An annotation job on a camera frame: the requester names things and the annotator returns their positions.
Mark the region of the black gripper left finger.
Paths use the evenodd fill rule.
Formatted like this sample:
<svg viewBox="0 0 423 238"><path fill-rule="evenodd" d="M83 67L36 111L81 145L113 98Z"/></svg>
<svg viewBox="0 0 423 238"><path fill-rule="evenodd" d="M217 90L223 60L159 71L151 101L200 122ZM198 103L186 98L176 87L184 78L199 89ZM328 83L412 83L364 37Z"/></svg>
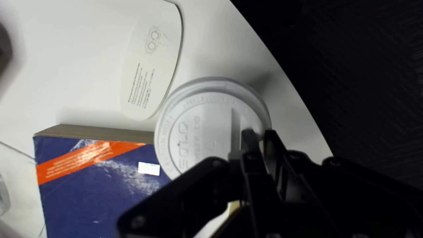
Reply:
<svg viewBox="0 0 423 238"><path fill-rule="evenodd" d="M258 152L258 136L243 130L240 149L228 160L206 157L124 212L116 222L118 238L194 238L232 201L240 201L240 208L210 238L253 238L243 165L245 156L254 152Z"/></svg>

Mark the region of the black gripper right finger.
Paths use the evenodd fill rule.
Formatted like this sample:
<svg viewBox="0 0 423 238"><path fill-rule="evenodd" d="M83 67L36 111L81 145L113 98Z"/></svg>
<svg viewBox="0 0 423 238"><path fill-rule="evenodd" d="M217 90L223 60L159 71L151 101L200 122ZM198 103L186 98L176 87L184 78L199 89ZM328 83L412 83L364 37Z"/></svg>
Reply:
<svg viewBox="0 0 423 238"><path fill-rule="evenodd" d="M423 238L423 193L330 156L317 164L264 134L264 157L281 197L282 238Z"/></svg>

